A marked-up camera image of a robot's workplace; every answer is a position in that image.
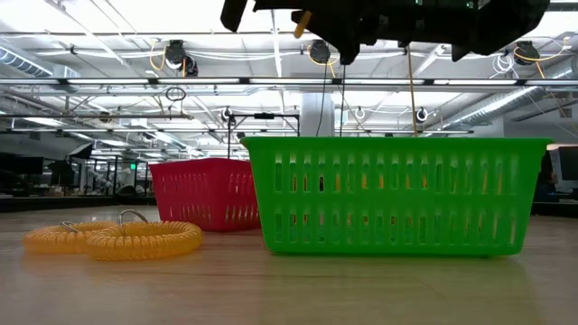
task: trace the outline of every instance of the wood tabletop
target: wood tabletop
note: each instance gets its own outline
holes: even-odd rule
[[[156,207],[130,207],[158,219]],[[272,255],[260,231],[187,256],[26,255],[22,233],[127,207],[0,214],[2,324],[576,324],[578,220],[532,217],[501,258]]]

